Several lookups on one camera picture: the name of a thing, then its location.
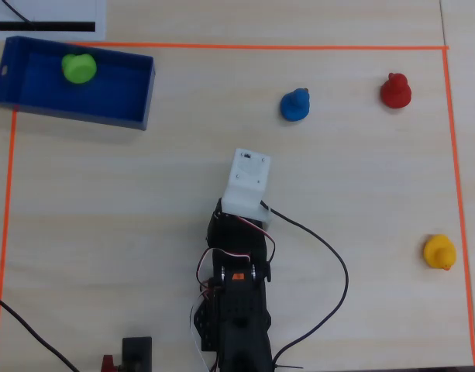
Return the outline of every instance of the black base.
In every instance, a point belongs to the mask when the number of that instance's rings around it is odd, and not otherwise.
[[[151,337],[122,339],[122,369],[128,372],[151,372]]]

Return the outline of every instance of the light wood surface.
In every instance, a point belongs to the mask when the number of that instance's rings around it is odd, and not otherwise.
[[[475,314],[475,1],[442,3],[457,128]]]
[[[439,0],[108,0],[107,27],[111,41],[442,45]]]
[[[153,370],[203,370],[188,331],[195,264],[242,146],[273,157],[267,202],[351,274],[339,313],[283,363],[471,364],[461,255],[449,272],[421,259],[431,233],[460,250],[439,51],[129,51],[157,62],[146,132],[19,114],[5,298],[48,341],[93,371],[122,337],[151,334]],[[377,97],[390,71],[415,95],[397,115]],[[312,111],[292,126],[277,103],[298,86]],[[270,233],[277,352],[333,308],[343,275],[295,227]],[[2,329],[0,371],[65,370],[7,314]]]

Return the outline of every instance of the orange boundary line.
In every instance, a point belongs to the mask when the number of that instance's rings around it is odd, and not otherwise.
[[[456,178],[457,205],[460,211],[461,243],[463,245],[464,280],[466,284],[466,304],[468,306],[468,326],[470,328],[471,355],[475,366],[475,321],[473,316],[473,296],[471,292],[470,259],[468,258],[468,242],[466,239],[466,223],[464,221],[463,193],[461,191],[460,162],[457,156],[456,128],[454,126],[453,100],[451,97],[451,82],[449,78],[449,62],[447,50],[442,49],[444,78],[446,80],[447,111],[449,113],[449,128],[451,144],[453,145],[454,176]]]
[[[5,281],[6,242],[8,240],[8,226],[10,218],[10,201],[12,199],[13,154],[15,149],[15,133],[17,127],[17,112],[12,113],[12,129],[10,132],[10,146],[8,154],[8,170],[6,172],[5,215],[3,217],[2,255],[0,258],[0,298],[3,297],[3,283]]]
[[[241,45],[241,44],[190,44],[190,43],[110,43],[91,41],[74,43],[88,47],[188,48],[234,50],[446,50],[442,46],[376,46],[376,45]]]

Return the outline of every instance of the blue box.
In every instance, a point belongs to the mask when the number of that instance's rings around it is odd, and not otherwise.
[[[69,53],[93,56],[98,71],[89,82],[65,79],[61,60]],[[150,56],[14,36],[0,64],[0,105],[146,130],[153,83]]]

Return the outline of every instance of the black cable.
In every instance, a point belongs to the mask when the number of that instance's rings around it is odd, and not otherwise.
[[[309,336],[311,336],[313,333],[315,333],[318,328],[320,328],[321,326],[323,326],[327,320],[329,320],[336,312],[337,310],[339,310],[339,308],[342,306],[342,303],[344,302],[344,300],[346,299],[346,295],[347,295],[347,288],[349,287],[349,273],[347,272],[347,266],[346,264],[344,263],[344,260],[342,259],[342,257],[336,252],[336,250],[334,250],[332,248],[332,246],[330,246],[330,244],[328,244],[320,235],[316,234],[315,232],[311,231],[310,229],[308,229],[307,227],[301,225],[300,223],[297,223],[295,222],[294,220],[292,219],[289,219],[288,217],[282,215],[281,213],[277,212],[276,210],[272,209],[272,208],[269,208],[268,205],[265,204],[264,201],[261,202],[261,205],[266,208],[266,209],[269,209],[272,213],[274,213],[275,215],[279,216],[281,219],[283,219],[284,221],[287,221],[289,222],[290,224],[294,225],[294,226],[297,226],[299,227],[300,229],[303,229],[305,232],[307,233],[310,233],[311,235],[313,235],[316,239],[318,239],[320,242],[322,242],[323,244],[325,244],[325,246],[327,248],[329,248],[329,250],[337,257],[337,259],[339,260],[340,264],[342,265],[342,268],[344,269],[344,274],[346,275],[346,284],[344,286],[344,292],[342,293],[342,297],[340,298],[340,301],[339,303],[337,304],[337,306],[325,317],[323,318],[323,320],[318,323],[317,325],[315,325],[315,327],[312,328],[312,330],[310,330],[309,332],[305,333],[303,336],[295,339],[294,341],[292,341],[291,343],[288,343],[286,346],[284,346],[282,349],[280,349],[278,351],[277,354],[275,354],[275,357],[274,357],[274,360],[273,360],[273,365],[274,365],[274,368],[277,368],[278,365],[277,365],[277,360],[278,358],[280,358],[280,356],[287,350],[287,349],[290,349],[292,346],[294,345],[297,345],[298,343],[300,343],[303,339],[306,339],[308,338]]]
[[[218,353],[216,354],[216,359],[215,359],[215,363],[213,364],[212,368],[209,370],[209,372],[216,372],[216,368],[218,366],[218,363],[219,363],[219,355]]]
[[[39,336],[36,331],[34,331],[34,329],[32,329],[32,327],[27,324],[27,322],[25,320],[22,319],[22,317],[20,315],[18,315],[15,311],[13,311],[12,308],[10,308],[6,303],[4,303],[2,300],[0,300],[0,305],[7,311],[9,312],[11,315],[13,315],[13,317],[15,319],[17,319],[20,324],[22,324],[24,326],[25,329],[27,329],[27,331],[29,331],[29,333],[31,335],[33,335],[33,337],[40,342],[41,345],[43,345],[44,347],[46,347],[51,353],[53,353],[54,355],[56,355],[58,357],[58,359],[60,359],[62,362],[64,362],[67,367],[69,367],[73,372],[79,372],[79,369],[77,369],[65,356],[63,356],[58,350],[56,350],[54,347],[52,347],[49,343],[47,343],[46,341],[44,341],[44,339]]]
[[[12,12],[15,13],[23,22],[28,23],[31,26],[34,26],[32,22],[30,22],[26,17],[21,15],[15,8],[13,8],[6,0],[2,0],[3,4],[5,4]]]
[[[271,251],[270,259],[268,260],[268,265],[270,265],[272,259],[275,257],[275,248],[277,248],[277,247],[275,246],[275,240],[272,240],[271,242],[274,244],[274,248],[273,248],[273,250]]]

